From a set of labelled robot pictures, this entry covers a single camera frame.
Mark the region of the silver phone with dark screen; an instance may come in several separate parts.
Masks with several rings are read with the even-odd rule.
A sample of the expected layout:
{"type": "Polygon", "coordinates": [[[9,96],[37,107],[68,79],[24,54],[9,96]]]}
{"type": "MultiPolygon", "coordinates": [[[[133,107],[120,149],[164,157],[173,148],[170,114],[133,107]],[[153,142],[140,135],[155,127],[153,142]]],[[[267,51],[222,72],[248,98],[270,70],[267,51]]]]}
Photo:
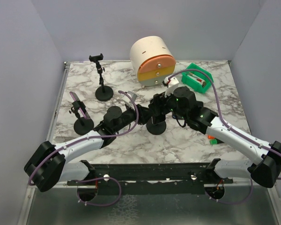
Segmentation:
{"type": "Polygon", "coordinates": [[[152,115],[152,124],[157,125],[165,121],[165,115],[162,113],[155,113],[152,115]]]}

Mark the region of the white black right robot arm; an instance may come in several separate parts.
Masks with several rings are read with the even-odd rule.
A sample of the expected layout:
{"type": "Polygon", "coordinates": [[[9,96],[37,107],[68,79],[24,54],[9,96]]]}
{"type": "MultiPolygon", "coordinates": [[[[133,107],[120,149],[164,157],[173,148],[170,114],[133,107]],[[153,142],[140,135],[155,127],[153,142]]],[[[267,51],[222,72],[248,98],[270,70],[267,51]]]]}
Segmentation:
{"type": "Polygon", "coordinates": [[[212,168],[206,171],[210,183],[222,178],[250,178],[265,188],[272,188],[277,181],[281,173],[281,143],[260,140],[221,120],[187,87],[178,87],[168,96],[155,94],[149,109],[153,113],[153,123],[160,123],[166,114],[173,113],[191,129],[213,136],[247,157],[240,161],[213,160],[212,168]]]}

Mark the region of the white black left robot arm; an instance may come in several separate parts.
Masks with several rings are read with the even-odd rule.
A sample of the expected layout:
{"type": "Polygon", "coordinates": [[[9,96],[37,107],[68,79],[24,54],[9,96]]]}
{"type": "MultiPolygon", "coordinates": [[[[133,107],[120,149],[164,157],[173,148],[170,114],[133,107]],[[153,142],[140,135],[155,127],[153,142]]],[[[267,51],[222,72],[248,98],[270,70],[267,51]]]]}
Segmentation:
{"type": "Polygon", "coordinates": [[[133,123],[146,124],[152,112],[141,105],[136,109],[130,107],[122,111],[118,106],[107,110],[103,120],[87,134],[73,140],[52,144],[50,141],[41,143],[24,167],[29,176],[28,185],[36,186],[45,192],[59,182],[79,180],[84,185],[93,182],[94,173],[86,161],[72,163],[72,160],[93,150],[99,150],[111,144],[116,137],[125,135],[123,129],[133,123]]]}

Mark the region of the black adjustable phone stand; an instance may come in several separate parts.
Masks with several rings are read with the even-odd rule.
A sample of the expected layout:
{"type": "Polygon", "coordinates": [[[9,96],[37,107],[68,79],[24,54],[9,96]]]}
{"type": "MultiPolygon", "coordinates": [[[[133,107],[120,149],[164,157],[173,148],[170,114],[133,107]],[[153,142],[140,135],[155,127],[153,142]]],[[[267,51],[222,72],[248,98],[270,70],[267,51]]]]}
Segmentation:
{"type": "Polygon", "coordinates": [[[100,61],[104,59],[103,54],[96,56],[89,56],[89,61],[96,64],[96,70],[99,74],[99,87],[95,91],[95,97],[97,100],[101,102],[106,102],[110,100],[113,97],[113,89],[109,86],[105,86],[104,84],[104,78],[102,76],[105,69],[101,66],[100,61]]]}

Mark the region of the black round-base phone stand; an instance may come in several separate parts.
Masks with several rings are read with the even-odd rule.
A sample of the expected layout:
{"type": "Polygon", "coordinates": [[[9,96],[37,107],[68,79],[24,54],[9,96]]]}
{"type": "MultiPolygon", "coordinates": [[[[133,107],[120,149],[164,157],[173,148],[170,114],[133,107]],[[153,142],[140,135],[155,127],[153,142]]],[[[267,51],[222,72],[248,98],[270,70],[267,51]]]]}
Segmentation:
{"type": "Polygon", "coordinates": [[[147,131],[152,135],[161,135],[166,130],[166,122],[162,121],[158,124],[153,124],[152,118],[146,123],[147,131]]]}

